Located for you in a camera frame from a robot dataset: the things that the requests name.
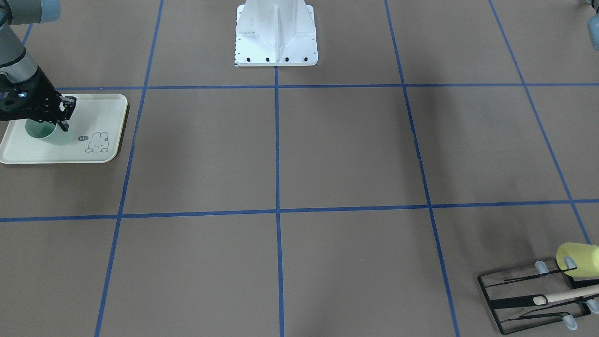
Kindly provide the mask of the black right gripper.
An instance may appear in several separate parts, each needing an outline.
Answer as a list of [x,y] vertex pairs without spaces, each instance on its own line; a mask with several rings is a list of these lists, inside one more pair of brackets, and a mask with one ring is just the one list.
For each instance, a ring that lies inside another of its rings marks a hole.
[[77,98],[58,96],[42,70],[21,83],[11,83],[1,74],[1,92],[6,96],[0,102],[0,120],[15,121],[31,119],[56,124],[63,132],[69,131],[68,121],[75,110]]

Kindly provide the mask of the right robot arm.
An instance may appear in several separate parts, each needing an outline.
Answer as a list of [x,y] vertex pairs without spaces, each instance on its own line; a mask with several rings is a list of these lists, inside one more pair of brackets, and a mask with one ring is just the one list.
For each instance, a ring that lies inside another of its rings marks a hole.
[[29,119],[69,130],[77,99],[64,96],[48,79],[13,30],[16,25],[54,22],[60,18],[58,0],[3,0],[0,31],[0,117]]

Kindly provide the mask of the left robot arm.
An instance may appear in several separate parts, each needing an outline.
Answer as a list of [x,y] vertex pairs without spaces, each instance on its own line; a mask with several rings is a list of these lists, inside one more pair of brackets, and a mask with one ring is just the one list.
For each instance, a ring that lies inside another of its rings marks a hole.
[[587,30],[593,49],[599,51],[599,1],[585,0],[584,2],[595,11],[595,15],[587,20]]

